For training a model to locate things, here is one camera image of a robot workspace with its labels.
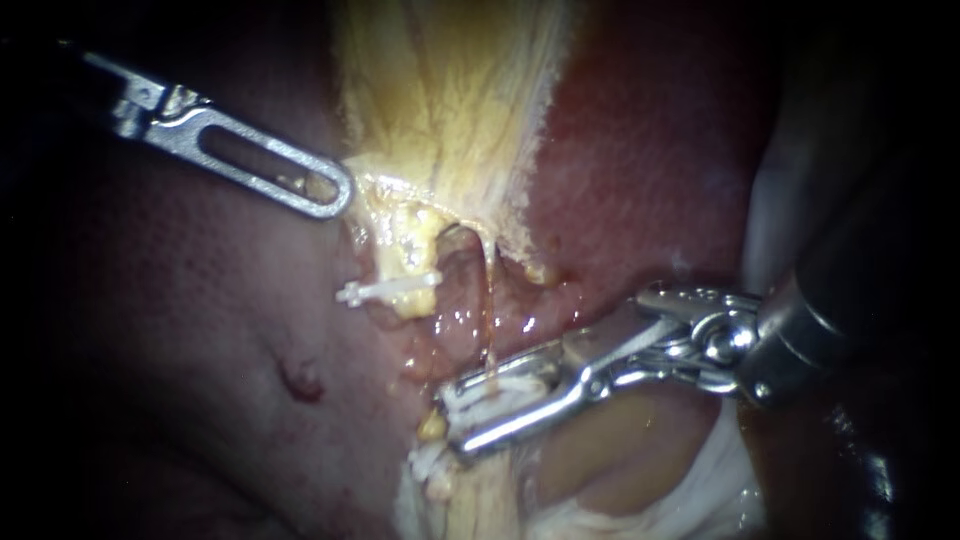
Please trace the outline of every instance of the white clip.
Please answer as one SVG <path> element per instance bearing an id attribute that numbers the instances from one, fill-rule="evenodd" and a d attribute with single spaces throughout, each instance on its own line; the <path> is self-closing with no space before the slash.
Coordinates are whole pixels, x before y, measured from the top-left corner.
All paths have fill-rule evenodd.
<path id="1" fill-rule="evenodd" d="M 347 304 L 349 307 L 360 307 L 364 301 L 371 298 L 386 298 L 388 296 L 436 287 L 443 282 L 443 274 L 434 270 L 419 276 L 411 276 L 399 279 L 391 279 L 369 285 L 360 285 L 357 281 L 348 281 L 343 286 L 343 290 L 337 291 L 337 302 Z"/>

